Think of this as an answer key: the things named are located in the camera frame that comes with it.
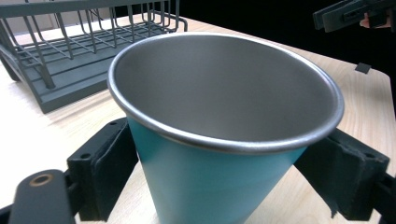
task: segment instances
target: cup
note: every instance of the cup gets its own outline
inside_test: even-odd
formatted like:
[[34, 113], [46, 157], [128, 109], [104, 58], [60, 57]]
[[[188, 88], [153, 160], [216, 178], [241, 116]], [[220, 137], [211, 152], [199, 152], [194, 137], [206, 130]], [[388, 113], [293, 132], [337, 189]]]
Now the cup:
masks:
[[237, 35], [139, 41], [116, 56], [107, 84], [162, 224], [244, 223], [344, 112], [320, 68]]

